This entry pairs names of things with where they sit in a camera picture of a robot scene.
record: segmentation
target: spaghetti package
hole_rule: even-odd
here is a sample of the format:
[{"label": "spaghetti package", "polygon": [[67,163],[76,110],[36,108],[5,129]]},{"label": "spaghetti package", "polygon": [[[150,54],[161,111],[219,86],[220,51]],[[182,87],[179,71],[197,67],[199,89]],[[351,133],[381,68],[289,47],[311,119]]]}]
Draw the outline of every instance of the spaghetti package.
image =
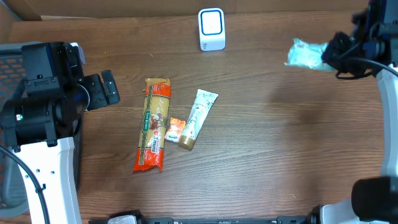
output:
[{"label": "spaghetti package", "polygon": [[133,171],[158,167],[163,170],[164,136],[171,96],[170,80],[147,78],[144,112]]}]

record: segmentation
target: wooden table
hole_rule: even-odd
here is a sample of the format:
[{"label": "wooden table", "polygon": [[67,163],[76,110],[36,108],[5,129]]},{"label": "wooden table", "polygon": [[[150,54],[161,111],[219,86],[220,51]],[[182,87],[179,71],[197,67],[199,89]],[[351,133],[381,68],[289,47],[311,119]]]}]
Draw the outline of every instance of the wooden table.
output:
[{"label": "wooden table", "polygon": [[[78,191],[85,223],[137,208],[148,217],[306,215],[380,171],[375,79],[345,82],[284,65],[294,37],[327,42],[352,30],[352,13],[226,15],[219,52],[200,51],[197,16],[17,22],[10,41],[78,42],[86,75],[114,73],[121,102],[85,115]],[[187,119],[199,88],[220,97],[193,151],[168,142],[163,172],[132,174],[150,77],[171,79],[174,118]]]}]

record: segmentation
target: gold tube cap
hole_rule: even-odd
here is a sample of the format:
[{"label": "gold tube cap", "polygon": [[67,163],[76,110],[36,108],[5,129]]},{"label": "gold tube cap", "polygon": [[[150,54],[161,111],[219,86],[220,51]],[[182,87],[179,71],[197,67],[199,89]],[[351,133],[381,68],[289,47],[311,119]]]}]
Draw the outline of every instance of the gold tube cap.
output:
[{"label": "gold tube cap", "polygon": [[181,136],[178,145],[184,149],[192,150],[195,140],[188,136]]}]

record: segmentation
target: white plastic casing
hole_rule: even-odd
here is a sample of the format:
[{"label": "white plastic casing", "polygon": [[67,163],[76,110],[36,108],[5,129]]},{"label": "white plastic casing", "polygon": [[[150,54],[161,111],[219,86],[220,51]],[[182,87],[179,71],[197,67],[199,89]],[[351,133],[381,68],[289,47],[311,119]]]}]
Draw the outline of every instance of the white plastic casing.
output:
[{"label": "white plastic casing", "polygon": [[224,12],[219,8],[202,9],[198,14],[200,48],[203,51],[225,48]]},{"label": "white plastic casing", "polygon": [[[57,145],[48,147],[45,141],[21,146],[15,153],[35,174],[40,185],[45,184],[44,198],[49,210],[50,223],[81,224],[75,179],[73,178],[73,138],[57,140]],[[43,224],[44,216],[39,196],[32,180],[19,167],[29,203],[32,224]]]},{"label": "white plastic casing", "polygon": [[[381,176],[398,176],[398,77],[383,69],[377,75],[384,117],[384,159]],[[362,222],[354,213],[351,199],[325,205],[320,211],[321,224],[387,224],[374,220]]]}]

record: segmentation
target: cream tube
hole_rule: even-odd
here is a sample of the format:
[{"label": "cream tube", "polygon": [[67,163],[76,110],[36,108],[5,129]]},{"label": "cream tube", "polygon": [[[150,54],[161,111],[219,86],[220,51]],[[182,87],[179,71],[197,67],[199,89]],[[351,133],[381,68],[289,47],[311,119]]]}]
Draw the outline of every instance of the cream tube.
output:
[{"label": "cream tube", "polygon": [[187,125],[181,135],[178,145],[191,150],[198,137],[199,131],[205,122],[211,106],[216,101],[218,94],[198,90],[197,97],[191,109]]}]

